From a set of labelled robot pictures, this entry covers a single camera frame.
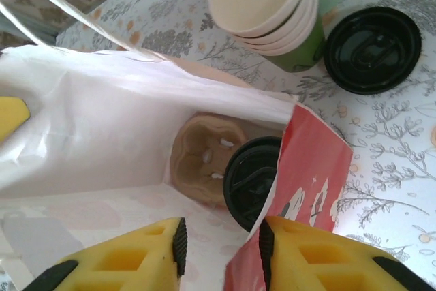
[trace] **paper bag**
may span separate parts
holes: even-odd
[[[241,246],[228,265],[225,289],[261,290],[254,245],[265,214],[332,230],[330,209],[352,152],[310,110],[215,69],[137,49],[64,0],[51,1],[129,51],[49,47],[0,4],[40,45],[10,48],[0,57],[0,93],[24,99],[31,110],[0,146],[0,252],[18,288],[80,245],[183,215],[189,264],[182,290],[222,290],[225,265]],[[277,178],[247,243],[227,209],[195,203],[168,180],[176,133],[199,111],[245,120],[251,137],[285,130]],[[22,231],[37,232],[39,247],[16,238]]]

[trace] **cup rim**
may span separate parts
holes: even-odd
[[[314,13],[317,15],[317,9],[318,9],[318,3],[319,0],[311,0],[310,6],[308,10],[303,14],[300,22],[287,34],[282,36],[280,39],[271,42],[269,44],[262,44],[262,45],[250,45],[245,43],[248,47],[253,49],[254,51],[257,50],[276,50],[280,49],[282,47],[287,46],[288,44],[292,44],[295,42],[295,40],[299,40],[302,37],[302,34],[307,30],[307,22],[309,22],[309,25],[312,22]]]
[[[288,25],[291,26],[291,29],[289,30],[289,31],[291,31],[292,29],[294,29],[296,27],[296,25],[298,24],[300,19],[304,16],[307,9],[303,8],[304,7],[303,2],[310,2],[310,0],[300,0],[296,6],[296,9],[288,16],[286,21],[280,27],[278,27],[277,29],[273,30],[270,33],[267,33],[266,35],[263,35],[260,37],[240,37],[239,35],[232,35],[232,37],[236,41],[242,42],[242,43],[247,44],[249,46],[260,46],[260,45],[265,45],[265,44],[270,44],[270,43],[276,42],[276,41],[280,40],[281,38],[283,38],[283,30],[284,29],[288,30]],[[295,20],[295,17],[298,17],[298,16],[295,16],[295,14],[297,14],[297,11],[299,11],[298,12],[299,19],[298,19],[297,23],[295,23],[295,22],[290,23],[291,20]]]
[[[261,23],[260,25],[245,29],[236,31],[229,27],[224,27],[224,24],[222,22],[219,22],[219,20],[216,20],[216,15],[213,14],[213,4],[211,0],[208,0],[209,5],[209,12],[211,13],[211,16],[215,22],[215,24],[223,29],[224,31],[227,31],[228,33],[231,33],[233,35],[237,35],[239,37],[257,37],[259,35],[264,35],[266,33],[269,33],[271,30],[273,30],[277,25],[280,25],[294,10],[296,7],[296,4],[299,0],[286,0],[285,3],[274,13],[272,14],[265,22]]]
[[[276,40],[262,44],[252,44],[250,42],[251,40],[243,40],[241,42],[244,44],[244,46],[256,50],[273,50],[280,48],[280,46],[275,46],[277,44],[282,44],[283,42],[285,42],[285,44],[288,44],[289,42],[286,42],[286,40],[290,40],[290,38],[295,40],[297,37],[300,36],[303,31],[305,31],[307,27],[307,22],[310,22],[314,10],[316,10],[315,6],[317,6],[317,1],[319,0],[307,0],[307,4],[309,5],[305,8],[305,10],[303,10],[302,15],[299,17],[299,20],[296,23],[293,23],[291,29],[288,29],[287,31],[282,31],[281,36],[279,38],[276,38]]]
[[[299,46],[303,44],[304,41],[310,36],[312,33],[313,28],[316,25],[316,22],[318,20],[319,14],[318,14],[318,0],[315,2],[315,5],[313,6],[313,12],[311,20],[309,21],[309,24],[306,26],[306,29],[301,31],[298,37],[296,38],[297,41],[290,42],[286,46],[280,47],[278,49],[272,49],[272,50],[258,50],[254,48],[250,48],[253,52],[258,53],[259,55],[263,56],[280,56],[287,54],[295,49],[297,49]]]

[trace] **cartoon print on bag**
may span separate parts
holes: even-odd
[[[291,221],[295,221],[304,201],[305,192],[302,188],[300,188],[292,196],[291,200],[284,206],[279,216],[290,219]]]
[[[330,208],[330,216],[334,222],[334,225],[337,226],[338,224],[338,203],[343,197],[343,191],[344,187],[342,187],[341,191],[339,192],[338,198],[333,202],[332,207]]]
[[[312,204],[311,210],[311,218],[309,219],[310,226],[314,226],[318,215],[322,212],[322,207],[324,206],[324,202],[326,201],[328,192],[328,178],[324,182],[324,185],[321,188],[321,192],[318,192],[315,201]]]

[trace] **yellow foam pad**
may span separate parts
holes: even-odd
[[[62,259],[76,260],[78,266],[55,290],[177,291],[186,245],[184,219],[159,221]],[[182,263],[175,260],[180,255]]]
[[[0,97],[0,143],[30,117],[24,101],[13,97]]]
[[[270,291],[407,291],[374,262],[398,262],[380,249],[282,217],[266,222],[274,235]],[[270,241],[260,241],[261,253],[262,242]]]

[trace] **green paper cup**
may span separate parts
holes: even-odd
[[[318,17],[308,38],[297,48],[277,55],[262,55],[265,59],[286,72],[301,72],[315,66],[324,54],[326,38],[322,29],[321,18]]]
[[[312,11],[316,10],[318,0],[300,0],[292,15],[275,30],[267,35],[255,38],[244,38],[237,35],[232,37],[244,46],[256,50],[274,50],[294,41],[307,26],[312,18]]]

